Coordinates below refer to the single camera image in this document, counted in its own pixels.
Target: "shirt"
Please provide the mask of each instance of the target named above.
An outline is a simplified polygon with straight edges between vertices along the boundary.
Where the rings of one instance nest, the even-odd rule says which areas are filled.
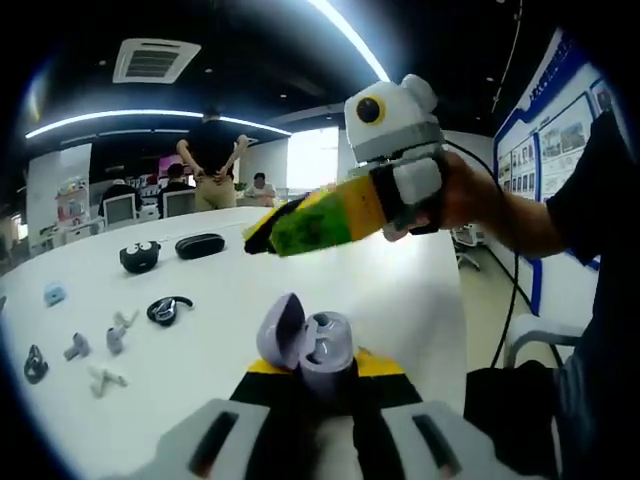
[[[264,197],[267,195],[270,197],[276,196],[276,190],[270,183],[265,183],[263,188],[256,188],[255,185],[251,185],[244,191],[245,197]]]
[[[189,152],[205,174],[212,176],[225,166],[239,136],[240,131],[235,124],[209,120],[193,128],[187,135]],[[228,175],[233,178],[231,169]]]
[[[158,213],[160,218],[164,217],[164,194],[170,192],[182,192],[184,190],[193,190],[191,185],[183,182],[169,182],[169,184],[158,192]]]
[[[614,471],[631,471],[633,459],[623,452],[637,445],[638,432],[640,255],[633,232],[639,189],[640,167],[609,112],[593,122],[573,175],[547,203],[557,231],[582,263],[600,255],[592,319],[556,372],[564,478],[623,478]]]
[[[102,194],[102,201],[100,201],[100,206],[98,207],[98,215],[100,215],[101,217],[104,217],[104,201],[105,200],[119,197],[121,195],[129,195],[130,193],[135,194],[136,210],[139,211],[142,208],[142,198],[140,198],[140,194],[135,188],[133,188],[131,185],[111,185]]]

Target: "ceiling light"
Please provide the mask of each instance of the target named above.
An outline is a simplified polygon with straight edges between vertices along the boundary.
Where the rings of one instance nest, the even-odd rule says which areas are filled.
[[[33,130],[32,132],[27,133],[25,135],[25,138],[27,139],[33,138],[36,135],[40,135],[50,130],[64,127],[65,125],[70,125],[72,123],[84,122],[85,120],[94,120],[96,118],[105,118],[105,117],[120,117],[125,115],[169,115],[174,117],[202,118],[201,113],[183,112],[179,110],[154,110],[154,109],[111,110],[107,112],[86,113],[84,115],[78,115],[77,117],[71,117],[65,120],[60,120],[58,122],[50,123],[49,125],[45,125],[44,127],[40,127],[36,130]],[[220,120],[223,120],[225,122],[239,123],[242,125],[248,125],[256,128],[262,128],[264,130],[271,130],[272,132],[281,133],[283,135],[291,135],[291,132],[280,130],[279,128],[270,127],[268,125],[261,125],[259,123],[248,122],[246,120],[239,120],[237,118],[220,117]]]
[[[344,19],[333,6],[327,2],[327,0],[308,0],[308,2],[316,7],[320,13],[322,13],[327,19],[333,23],[338,30],[340,30],[345,37],[353,44],[354,47],[360,52],[360,55],[365,59],[369,66],[376,73],[378,78],[382,81],[389,82],[389,76],[380,65],[380,62],[373,55],[371,50],[364,40],[360,38],[360,35],[356,33],[351,25]]]

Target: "black cable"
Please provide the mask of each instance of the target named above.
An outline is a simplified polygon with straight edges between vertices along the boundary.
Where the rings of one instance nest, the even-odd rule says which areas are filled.
[[[504,208],[505,219],[507,219],[507,221],[509,221],[509,213],[507,211],[508,205],[507,205],[507,199],[504,196],[504,190],[502,190],[502,187],[500,186],[500,182],[498,182],[498,179],[493,175],[493,172],[488,167],[488,165],[485,164],[480,159],[480,157],[478,157],[475,153],[470,152],[466,148],[461,147],[460,145],[458,145],[458,144],[456,144],[454,142],[450,142],[449,140],[446,140],[446,142],[449,145],[451,145],[452,147],[457,148],[461,152],[463,152],[463,153],[469,155],[471,158],[477,160],[478,163],[480,163],[480,165],[482,165],[482,167],[489,173],[489,175],[493,179],[493,182],[496,184],[496,187],[498,188],[498,194],[500,195],[500,199],[502,201],[502,206]],[[496,348],[496,353],[494,353],[493,359],[491,360],[491,367],[490,368],[495,368],[496,364],[498,363],[498,357],[500,356],[500,351],[502,350],[502,347],[504,346],[504,342],[505,342],[505,340],[507,338],[507,332],[509,331],[509,326],[511,325],[511,317],[513,316],[513,309],[514,309],[515,304],[516,304],[516,293],[518,292],[518,275],[520,273],[520,268],[519,268],[520,267],[520,253],[518,252],[517,248],[514,249],[513,261],[514,261],[514,266],[513,266],[513,289],[511,290],[511,300],[509,301],[509,310],[507,312],[507,318],[504,321],[504,327],[502,328],[502,334],[500,335],[500,341],[498,342],[498,347]]]

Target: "white robot head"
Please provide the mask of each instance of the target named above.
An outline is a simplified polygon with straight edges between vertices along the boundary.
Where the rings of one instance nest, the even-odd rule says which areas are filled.
[[[356,161],[397,158],[423,145],[442,145],[438,119],[431,113],[438,99],[429,84],[407,75],[400,85],[378,82],[344,105],[347,137]]]

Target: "black eye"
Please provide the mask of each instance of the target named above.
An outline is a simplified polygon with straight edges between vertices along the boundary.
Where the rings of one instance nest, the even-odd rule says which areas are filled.
[[[356,113],[364,123],[374,123],[383,115],[383,108],[375,98],[365,97],[358,102]]]

